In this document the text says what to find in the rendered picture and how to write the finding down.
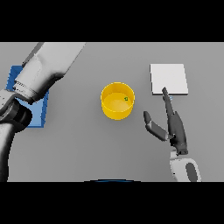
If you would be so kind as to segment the blue tray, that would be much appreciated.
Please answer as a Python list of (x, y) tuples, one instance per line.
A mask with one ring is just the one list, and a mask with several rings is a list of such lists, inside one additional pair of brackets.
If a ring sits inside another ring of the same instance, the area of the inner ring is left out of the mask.
[[(18, 77), (22, 71), (21, 66), (11, 66), (6, 83), (6, 89), (12, 90), (14, 85), (14, 80)], [(29, 128), (43, 128), (46, 123), (46, 111), (47, 111), (47, 101), (48, 101), (49, 92), (46, 92), (43, 99), (34, 102), (32, 105), (28, 104), (25, 101), (17, 99), (23, 106), (27, 107), (32, 112), (32, 119)]]

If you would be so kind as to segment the pale square measuring scale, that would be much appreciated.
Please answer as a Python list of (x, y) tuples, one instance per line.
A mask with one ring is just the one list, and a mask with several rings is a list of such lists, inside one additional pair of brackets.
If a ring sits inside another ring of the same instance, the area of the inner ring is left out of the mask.
[(166, 88), (170, 95), (187, 95), (188, 87), (183, 64), (150, 64), (151, 91), (161, 95)]

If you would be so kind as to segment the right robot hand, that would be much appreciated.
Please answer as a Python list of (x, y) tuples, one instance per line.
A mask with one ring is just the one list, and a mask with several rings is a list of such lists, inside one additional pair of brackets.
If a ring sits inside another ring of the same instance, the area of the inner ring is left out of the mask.
[(178, 112), (173, 110), (166, 87), (162, 89), (162, 92), (167, 114), (168, 130), (161, 128), (158, 124), (153, 122), (147, 111), (143, 112), (145, 128), (160, 141), (170, 141), (171, 147), (176, 149), (178, 155), (187, 155), (188, 149), (184, 124)]

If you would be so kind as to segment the yellow bowl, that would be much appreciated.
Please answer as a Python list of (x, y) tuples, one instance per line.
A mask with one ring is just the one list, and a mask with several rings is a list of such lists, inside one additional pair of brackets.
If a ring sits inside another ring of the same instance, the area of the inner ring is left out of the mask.
[(123, 82), (112, 82), (101, 91), (101, 109), (112, 120), (127, 118), (135, 103), (133, 89)]

